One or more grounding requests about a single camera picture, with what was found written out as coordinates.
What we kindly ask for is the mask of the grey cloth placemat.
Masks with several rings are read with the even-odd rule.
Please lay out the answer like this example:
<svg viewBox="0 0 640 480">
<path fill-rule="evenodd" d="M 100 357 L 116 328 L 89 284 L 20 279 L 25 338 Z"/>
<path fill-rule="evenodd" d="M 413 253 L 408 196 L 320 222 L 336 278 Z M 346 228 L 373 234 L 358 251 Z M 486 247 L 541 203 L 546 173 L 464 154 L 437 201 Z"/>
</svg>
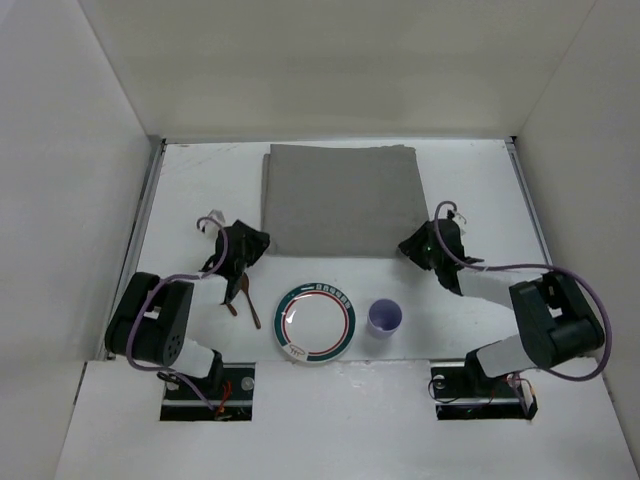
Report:
<svg viewBox="0 0 640 480">
<path fill-rule="evenodd" d="M 263 158 L 271 255 L 392 258 L 428 217 L 412 147 L 273 144 Z"/>
</svg>

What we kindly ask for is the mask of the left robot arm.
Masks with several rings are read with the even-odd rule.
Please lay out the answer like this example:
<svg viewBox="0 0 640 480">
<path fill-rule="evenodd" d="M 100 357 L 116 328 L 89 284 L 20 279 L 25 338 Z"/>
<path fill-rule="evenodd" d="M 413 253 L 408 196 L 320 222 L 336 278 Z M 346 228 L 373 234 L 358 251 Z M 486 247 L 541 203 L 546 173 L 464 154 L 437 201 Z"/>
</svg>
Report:
<svg viewBox="0 0 640 480">
<path fill-rule="evenodd" d="M 229 387 L 221 353 L 187 337 L 194 292 L 203 286 L 214 305 L 231 305 L 271 238 L 240 220 L 227 226 L 213 214 L 199 218 L 196 228 L 215 232 L 214 253 L 203 267 L 165 278 L 134 273 L 111 317 L 104 345 L 136 370 L 177 379 L 208 404 L 213 394 Z"/>
</svg>

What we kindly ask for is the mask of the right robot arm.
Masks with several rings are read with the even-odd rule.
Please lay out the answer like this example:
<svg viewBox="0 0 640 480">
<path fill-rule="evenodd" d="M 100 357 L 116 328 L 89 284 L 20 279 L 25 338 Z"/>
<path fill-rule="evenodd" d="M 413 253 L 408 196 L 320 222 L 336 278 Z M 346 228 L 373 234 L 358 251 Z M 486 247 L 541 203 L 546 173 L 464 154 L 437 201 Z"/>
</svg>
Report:
<svg viewBox="0 0 640 480">
<path fill-rule="evenodd" d="M 589 381 L 609 361 L 611 324 L 603 302 L 574 272 L 544 264 L 489 266 L 466 255 L 462 230 L 452 217 L 425 222 L 399 251 L 423 270 L 432 271 L 442 287 L 461 296 L 504 306 L 515 316 L 517 334 L 467 353 L 464 382 L 473 395 L 500 380 L 517 384 L 519 374 L 556 366 L 601 350 L 597 367 L 580 376 Z"/>
</svg>

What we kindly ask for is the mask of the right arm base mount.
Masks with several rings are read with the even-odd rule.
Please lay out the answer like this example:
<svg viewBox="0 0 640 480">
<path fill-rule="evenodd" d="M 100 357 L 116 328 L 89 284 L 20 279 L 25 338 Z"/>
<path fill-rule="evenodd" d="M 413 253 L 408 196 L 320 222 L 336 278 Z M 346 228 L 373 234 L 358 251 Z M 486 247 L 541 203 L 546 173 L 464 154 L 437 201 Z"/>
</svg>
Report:
<svg viewBox="0 0 640 480">
<path fill-rule="evenodd" d="M 432 362 L 430 373 L 428 393 L 440 421 L 531 421 L 538 413 L 533 386 L 519 374 L 477 377 L 463 360 Z"/>
</svg>

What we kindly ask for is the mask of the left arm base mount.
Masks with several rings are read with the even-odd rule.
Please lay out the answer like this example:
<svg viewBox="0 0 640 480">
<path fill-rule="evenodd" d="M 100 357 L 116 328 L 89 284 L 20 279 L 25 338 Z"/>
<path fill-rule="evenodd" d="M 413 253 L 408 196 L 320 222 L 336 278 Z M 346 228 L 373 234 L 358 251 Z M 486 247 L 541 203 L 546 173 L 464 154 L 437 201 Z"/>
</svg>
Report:
<svg viewBox="0 0 640 480">
<path fill-rule="evenodd" d="M 192 382 L 204 394 L 209 408 L 196 393 L 173 374 L 158 373 L 164 382 L 161 421 L 168 422 L 249 422 L 252 420 L 255 363 L 228 363 L 220 387 L 204 379 Z"/>
</svg>

